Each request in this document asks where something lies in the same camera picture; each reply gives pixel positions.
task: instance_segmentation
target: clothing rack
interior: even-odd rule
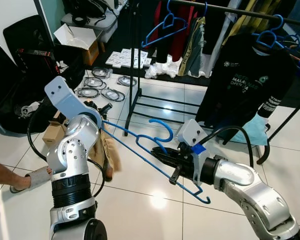
[[[209,9],[214,9],[217,11],[221,11],[224,13],[234,13],[238,15],[245,15],[245,16],[251,16],[251,17],[256,17],[256,18],[262,18],[262,19],[267,19],[270,21],[276,21],[280,22],[281,19],[277,16],[273,15],[267,15],[267,14],[262,14],[258,12],[252,12],[252,11],[246,11],[246,10],[240,10],[240,9],[235,9],[235,8],[230,8],[230,7],[224,7],[224,6],[217,6],[217,5],[211,5],[211,4],[206,4],[206,3],[200,3],[200,2],[194,2],[194,1],[185,1],[185,0],[170,0],[171,3],[174,4],[181,4],[181,5],[188,5],[188,6],[195,6],[195,7],[202,7],[205,8],[207,5],[208,10]],[[140,1],[136,0],[130,0],[130,7],[131,7],[131,12],[132,12],[132,19],[130,21],[130,29],[131,29],[131,65],[130,65],[130,91],[129,91],[129,112],[128,116],[126,118],[125,122],[125,128],[129,129],[130,121],[132,114],[140,115],[143,117],[147,118],[156,118],[162,121],[168,121],[172,123],[178,123],[178,124],[183,124],[184,122],[182,121],[177,121],[177,120],[172,120],[172,119],[166,119],[162,117],[154,117],[148,114],[136,112],[135,106],[140,105],[140,106],[145,106],[149,108],[156,108],[156,109],[162,109],[162,110],[169,110],[172,112],[177,112],[177,113],[184,113],[184,114],[189,114],[189,115],[196,115],[197,113],[194,112],[187,112],[187,111],[181,111],[181,110],[176,110],[176,109],[170,109],[166,107],[161,107],[161,106],[154,106],[154,105],[149,105],[149,104],[144,104],[138,102],[138,98],[143,97],[143,98],[149,98],[149,99],[156,99],[156,100],[161,100],[161,101],[166,101],[170,103],[177,103],[177,104],[184,104],[188,106],[195,106],[199,107],[200,105],[197,104],[192,104],[192,103],[187,103],[187,102],[182,102],[182,101],[175,101],[175,100],[168,100],[160,97],[154,97],[154,96],[149,96],[149,95],[143,95],[142,94],[142,89],[140,88],[140,64],[141,64],[141,27],[142,27],[142,18],[140,14]],[[294,24],[294,25],[300,25],[300,21],[290,19],[290,18],[283,18],[283,23],[288,23],[288,24]],[[138,41],[138,69],[137,69],[137,92],[135,94],[135,97],[133,99],[133,77],[134,77],[134,59],[135,59],[135,44],[136,44],[136,36],[137,36],[137,41]],[[265,146],[264,148],[264,154],[263,156],[257,161],[257,164],[262,164],[264,161],[267,160],[269,154],[270,154],[270,145],[269,142],[273,137],[278,134],[278,132],[291,120],[291,118],[300,110],[300,105],[298,105],[295,110],[286,118],[285,121],[274,131],[274,133],[268,138],[268,145]]]

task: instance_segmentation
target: brown fabric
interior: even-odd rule
[[[109,132],[109,128],[106,124],[104,127]],[[89,158],[102,167],[105,165],[106,160],[114,172],[121,171],[121,160],[115,140],[101,129],[99,136],[89,152]]]

